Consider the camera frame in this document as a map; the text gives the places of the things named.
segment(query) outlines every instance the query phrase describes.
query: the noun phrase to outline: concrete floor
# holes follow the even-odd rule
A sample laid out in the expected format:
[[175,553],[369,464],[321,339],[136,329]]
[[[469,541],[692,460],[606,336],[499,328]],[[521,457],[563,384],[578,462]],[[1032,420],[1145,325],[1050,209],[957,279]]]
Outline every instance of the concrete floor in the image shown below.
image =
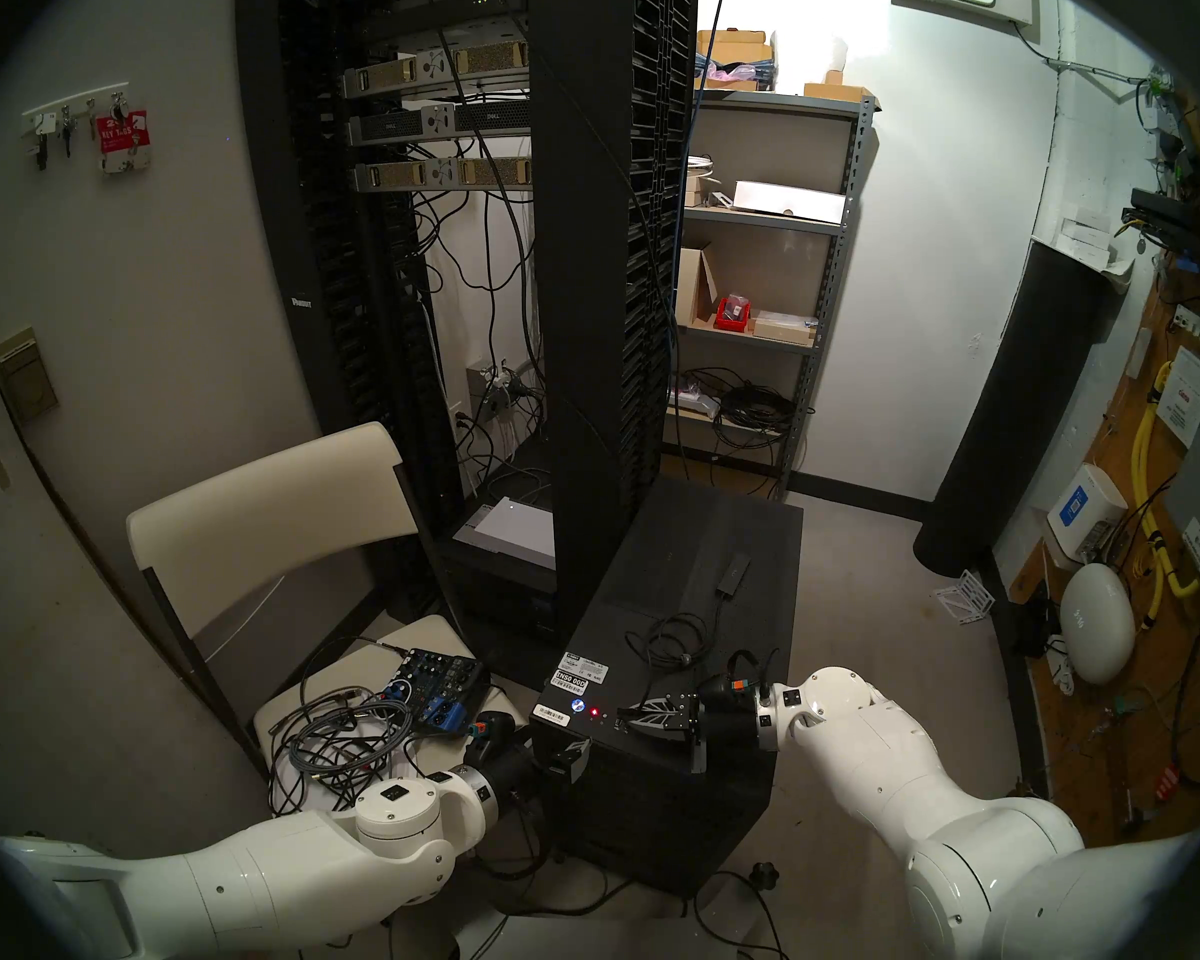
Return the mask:
[[[791,676],[804,679],[830,665],[858,671],[924,725],[956,784],[979,798],[1007,794],[1018,776],[1018,745],[990,620],[960,626],[932,598],[934,589],[949,582],[912,557],[918,523],[804,496],[790,496],[788,502],[804,510],[805,523]],[[508,685],[508,694],[529,712],[529,691]],[[523,852],[514,821],[481,845],[488,859]],[[746,874],[758,860],[772,862],[782,876],[767,898],[793,960],[922,955],[898,862],[869,829],[840,811],[798,754],[779,758],[769,810],[728,866]],[[554,907],[586,904],[600,892],[601,880],[598,869],[580,860],[548,864],[526,900]],[[618,880],[610,877],[610,887]],[[521,884],[481,887],[504,907],[514,907],[521,892]],[[703,901],[713,889],[703,889]],[[444,958],[442,943],[426,931],[425,916],[406,912],[424,910],[396,913],[396,960]],[[596,918],[656,914],[678,916],[679,902],[634,887]],[[772,943],[762,925],[748,938]],[[355,940],[350,950],[317,947],[306,956],[385,956],[383,930]],[[490,960],[497,955],[488,953]]]

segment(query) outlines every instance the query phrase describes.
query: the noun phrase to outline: key tag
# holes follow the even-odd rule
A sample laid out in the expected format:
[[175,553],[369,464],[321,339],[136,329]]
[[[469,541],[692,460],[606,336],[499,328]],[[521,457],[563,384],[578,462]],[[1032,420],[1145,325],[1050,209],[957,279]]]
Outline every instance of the key tag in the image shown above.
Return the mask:
[[136,172],[150,166],[148,112],[130,109],[122,92],[110,100],[110,112],[95,120],[102,158],[98,167],[106,174]]

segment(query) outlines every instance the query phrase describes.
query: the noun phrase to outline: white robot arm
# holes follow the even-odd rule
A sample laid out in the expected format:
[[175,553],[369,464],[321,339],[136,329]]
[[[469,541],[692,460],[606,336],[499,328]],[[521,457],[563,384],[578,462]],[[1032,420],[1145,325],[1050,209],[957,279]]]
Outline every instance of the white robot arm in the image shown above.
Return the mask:
[[756,728],[764,749],[804,750],[893,850],[930,956],[1114,954],[1195,839],[1085,850],[1051,802],[973,798],[920,724],[844,667],[757,694]]
[[0,850],[85,956],[271,950],[338,940],[433,896],[497,822],[496,784],[467,766],[382,781],[354,809],[269,818],[180,857],[116,860],[40,839]]

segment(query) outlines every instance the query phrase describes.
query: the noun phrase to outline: metal shelving unit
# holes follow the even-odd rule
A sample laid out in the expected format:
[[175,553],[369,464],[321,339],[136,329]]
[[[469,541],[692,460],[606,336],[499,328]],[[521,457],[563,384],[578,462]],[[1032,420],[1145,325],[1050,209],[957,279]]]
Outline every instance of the metal shelving unit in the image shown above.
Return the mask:
[[[811,316],[817,317],[818,324],[817,336],[811,347],[784,343],[782,341],[767,341],[746,332],[728,334],[724,330],[701,326],[680,326],[680,336],[714,336],[719,338],[721,346],[731,342],[734,344],[758,344],[769,350],[782,350],[799,358],[798,376],[794,391],[791,396],[792,402],[796,404],[796,418],[791,431],[787,433],[787,438],[780,444],[775,463],[769,466],[752,461],[733,462],[727,457],[720,457],[716,461],[716,466],[720,467],[740,464],[743,470],[752,474],[768,474],[776,479],[778,496],[785,493],[787,490],[796,452],[805,438],[810,402],[817,378],[822,372],[822,358],[830,341],[830,326],[835,318],[835,305],[840,300],[840,286],[844,282],[845,265],[848,258],[848,240],[851,240],[852,230],[858,221],[858,194],[862,192],[863,175],[865,174],[863,169],[863,148],[871,131],[871,119],[878,108],[880,106],[875,96],[870,95],[864,95],[858,101],[841,101],[806,96],[784,96],[772,92],[706,90],[702,96],[703,113],[706,110],[730,110],[739,114],[808,116],[811,119],[840,120],[851,126],[848,146],[845,152],[845,164],[840,170],[840,194],[845,197],[845,216],[839,224],[715,208],[691,208],[684,210],[686,222],[702,220],[703,222],[718,222],[719,224],[818,233],[832,238],[827,251],[826,265],[822,268],[822,280],[818,283],[816,301],[811,312]],[[664,450],[676,452],[676,448],[670,444],[666,444]]]

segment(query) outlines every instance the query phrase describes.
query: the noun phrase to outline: chair backrest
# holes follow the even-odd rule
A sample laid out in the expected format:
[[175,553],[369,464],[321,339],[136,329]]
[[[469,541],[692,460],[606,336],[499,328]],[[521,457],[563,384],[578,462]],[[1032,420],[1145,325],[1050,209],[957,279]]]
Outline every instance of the chair backrest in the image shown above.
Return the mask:
[[398,452],[380,422],[274,452],[131,514],[128,546],[196,636],[287,571],[416,533]]

